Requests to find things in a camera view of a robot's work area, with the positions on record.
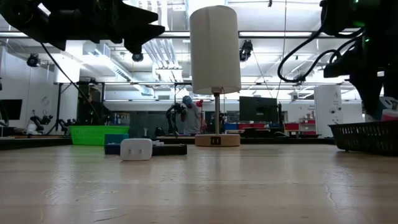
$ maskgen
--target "white lamp shade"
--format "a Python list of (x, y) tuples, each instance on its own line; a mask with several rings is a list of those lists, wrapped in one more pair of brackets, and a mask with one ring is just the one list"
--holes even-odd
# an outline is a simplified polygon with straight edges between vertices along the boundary
[(236, 12), (227, 6), (199, 9), (190, 17), (190, 33), (193, 92), (241, 90)]

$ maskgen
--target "camera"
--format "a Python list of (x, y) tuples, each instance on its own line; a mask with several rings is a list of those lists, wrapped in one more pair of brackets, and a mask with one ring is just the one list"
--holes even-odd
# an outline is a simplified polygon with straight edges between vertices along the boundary
[(143, 61), (143, 59), (144, 59), (144, 55), (142, 53), (132, 55), (132, 60), (135, 62), (141, 62), (141, 61)]
[(40, 59), (38, 54), (31, 54), (30, 57), (27, 59), (26, 64), (29, 67), (37, 68), (40, 66)]
[(251, 40), (244, 40), (241, 50), (239, 51), (240, 61), (245, 62), (249, 60), (252, 51), (253, 51), (253, 44), (251, 43)]

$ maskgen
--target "green basket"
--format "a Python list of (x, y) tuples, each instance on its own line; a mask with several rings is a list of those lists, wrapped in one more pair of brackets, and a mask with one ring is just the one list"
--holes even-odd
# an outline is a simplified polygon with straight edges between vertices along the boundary
[(128, 134), (130, 127), (120, 126), (70, 126), (74, 145), (104, 146), (105, 134)]

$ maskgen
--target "cable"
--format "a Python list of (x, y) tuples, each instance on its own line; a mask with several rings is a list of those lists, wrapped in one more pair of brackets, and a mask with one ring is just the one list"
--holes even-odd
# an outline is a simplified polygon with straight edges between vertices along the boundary
[(101, 122), (101, 118), (98, 115), (97, 111), (95, 110), (94, 106), (90, 103), (89, 99), (87, 98), (87, 96), (83, 93), (83, 91), (76, 85), (76, 83), (74, 83), (69, 76), (62, 70), (61, 66), (58, 64), (58, 62), (52, 57), (51, 53), (49, 52), (49, 50), (46, 48), (46, 46), (43, 43), (40, 43), (43, 47), (43, 49), (45, 50), (45, 52), (47, 53), (47, 55), (49, 55), (49, 57), (51, 58), (51, 60), (54, 62), (55, 66), (57, 66), (57, 68), (63, 73), (63, 75), (65, 75), (65, 77), (70, 81), (70, 83), (78, 90), (78, 92), (81, 94), (81, 96), (86, 100), (86, 102), (91, 106), (91, 109), (93, 109), (94, 114), (96, 115), (96, 117), (98, 118), (98, 121)]
[(254, 59), (256, 60), (257, 66), (259, 67), (259, 70), (260, 70), (260, 74), (261, 74), (262, 80), (263, 80), (263, 81), (264, 81), (264, 83), (266, 84), (266, 87), (267, 87), (267, 89), (268, 89), (268, 92), (269, 92), (269, 94), (270, 94), (271, 98), (273, 98), (273, 97), (272, 97), (271, 90), (268, 88), (268, 84), (267, 84), (267, 82), (266, 82), (266, 79), (264, 78), (264, 75), (262, 74), (262, 71), (261, 71), (261, 67), (260, 67), (259, 61), (257, 60), (256, 53), (254, 53), (254, 51), (253, 51), (253, 56), (254, 56)]
[(351, 39), (351, 40), (349, 40), (349, 41), (343, 43), (339, 48), (337, 48), (337, 52), (334, 53), (334, 54), (330, 57), (329, 63), (332, 63), (332, 62), (333, 62), (333, 59), (335, 59), (335, 57), (337, 57), (337, 58), (341, 57), (340, 52), (341, 52), (341, 50), (343, 50), (343, 48), (345, 48), (347, 45), (349, 45), (349, 44), (351, 44), (351, 43), (353, 43), (353, 42), (359, 40), (360, 38), (362, 38), (362, 36), (353, 38), (353, 39)]
[[(285, 59), (285, 48), (286, 48), (286, 27), (287, 27), (287, 0), (285, 0), (285, 33), (284, 33), (284, 48), (282, 51), (282, 60)], [(278, 99), (279, 96), (279, 90), (280, 90), (280, 85), (282, 84), (282, 80), (279, 80), (279, 85), (278, 85), (278, 92), (276, 93), (276, 99)]]
[[(321, 60), (321, 58), (323, 56), (325, 56), (326, 54), (330, 54), (330, 53), (336, 53), (337, 50), (331, 49), (331, 50), (327, 50), (325, 52), (323, 52), (322, 54), (320, 54), (317, 59), (315, 59), (315, 61), (312, 63), (310, 69), (308, 71), (312, 72), (312, 70), (317, 66), (317, 63)], [(298, 78), (295, 78), (294, 80), (297, 80), (297, 82), (304, 82), (305, 81), (305, 77), (307, 77), (308, 75), (302, 75)]]
[[(328, 14), (328, 10), (326, 8), (326, 13), (325, 13), (325, 18), (327, 17)], [(297, 83), (302, 81), (305, 77), (307, 77), (311, 72), (312, 69), (310, 69), (309, 71), (306, 72), (306, 74), (304, 74), (302, 77), (298, 78), (298, 79), (293, 79), (293, 80), (289, 80), (287, 78), (285, 78), (282, 74), (282, 69), (283, 66), (285, 64), (285, 62), (287, 61), (287, 59), (289, 59), (294, 53), (296, 53), (298, 50), (300, 50), (302, 47), (306, 46), (308, 43), (310, 43), (311, 41), (315, 40), (315, 38), (317, 38), (321, 33), (323, 28), (325, 27), (325, 21), (326, 19), (323, 20), (321, 27), (318, 29), (318, 31), (316, 31), (315, 33), (313, 33), (310, 38), (308, 38), (306, 41), (302, 42), (299, 46), (297, 46), (295, 49), (293, 49), (291, 52), (289, 52), (289, 54), (286, 55), (285, 58), (283, 58), (283, 60), (280, 62), (279, 67), (278, 67), (278, 77), (285, 81), (285, 82), (291, 82), (291, 83)]]
[[(327, 5), (326, 5), (325, 12), (326, 12), (326, 13), (325, 13), (325, 18), (326, 18), (326, 17), (327, 17), (327, 14), (328, 14)], [(291, 51), (291, 52), (286, 56), (286, 58), (284, 58), (284, 59), (281, 61), (281, 63), (279, 64), (279, 67), (278, 67), (278, 72), (277, 72), (278, 77), (279, 77), (281, 80), (283, 80), (283, 81), (285, 81), (285, 82), (291, 82), (291, 83), (302, 82), (302, 81), (304, 81), (305, 78), (312, 72), (312, 70), (313, 70), (313, 68), (315, 68), (317, 62), (318, 62), (318, 61), (320, 60), (320, 58), (322, 58), (324, 55), (326, 55), (326, 54), (328, 54), (328, 53), (331, 53), (331, 52), (334, 52), (333, 55), (332, 55), (332, 58), (336, 57), (336, 55), (339, 55), (340, 51), (336, 51), (336, 50), (332, 50), (332, 51), (331, 51), (331, 50), (327, 50), (327, 51), (323, 52), (323, 53), (314, 61), (314, 63), (313, 63), (312, 66), (310, 67), (310, 69), (309, 69), (304, 75), (302, 75), (302, 76), (300, 76), (300, 77), (298, 77), (298, 78), (295, 78), (295, 79), (293, 79), (293, 80), (289, 80), (289, 79), (283, 77), (282, 68), (283, 68), (284, 63), (285, 63), (285, 62), (287, 61), (287, 59), (289, 59), (294, 53), (296, 53), (296, 52), (297, 52), (298, 50), (300, 50), (302, 47), (304, 47), (305, 45), (307, 45), (308, 43), (310, 43), (311, 41), (313, 41), (315, 38), (317, 38), (317, 37), (322, 33), (323, 28), (325, 27), (325, 21), (326, 21), (326, 19), (323, 20), (323, 22), (322, 22), (322, 24), (321, 24), (321, 27), (318, 29), (318, 31), (316, 31), (315, 33), (313, 33), (313, 34), (310, 36), (310, 38), (308, 38), (306, 41), (304, 41), (304, 42), (301, 43), (299, 46), (297, 46), (295, 49), (293, 49), (293, 51)], [(350, 40), (350, 41), (354, 41), (354, 40), (356, 40), (356, 38), (358, 38), (357, 36), (358, 36), (359, 34), (361, 34), (362, 32), (363, 32), (363, 29), (361, 28), (361, 29), (357, 30), (356, 32), (353, 32), (352, 34), (348, 34), (348, 35), (336, 34), (335, 36), (336, 36), (336, 37), (339, 37), (339, 38), (354, 38), (353, 40)], [(346, 46), (345, 44), (343, 44), (344, 46), (340, 46), (339, 49), (341, 50), (343, 47), (345, 47), (345, 46)]]

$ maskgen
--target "red object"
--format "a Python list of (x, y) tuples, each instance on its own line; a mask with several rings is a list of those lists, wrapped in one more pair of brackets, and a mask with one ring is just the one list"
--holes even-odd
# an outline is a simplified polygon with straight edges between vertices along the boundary
[(298, 131), (300, 130), (300, 124), (298, 123), (286, 123), (285, 124), (286, 131)]
[(308, 119), (307, 122), (302, 121), (302, 124), (315, 124), (315, 120), (314, 119)]
[(303, 134), (304, 135), (316, 135), (317, 132), (315, 132), (315, 131), (303, 131)]
[(198, 107), (203, 107), (203, 100), (197, 101), (197, 106)]
[(252, 128), (251, 124), (238, 124), (238, 129), (243, 130), (245, 128)]
[(265, 124), (252, 124), (252, 127), (254, 128), (264, 128), (265, 126)]

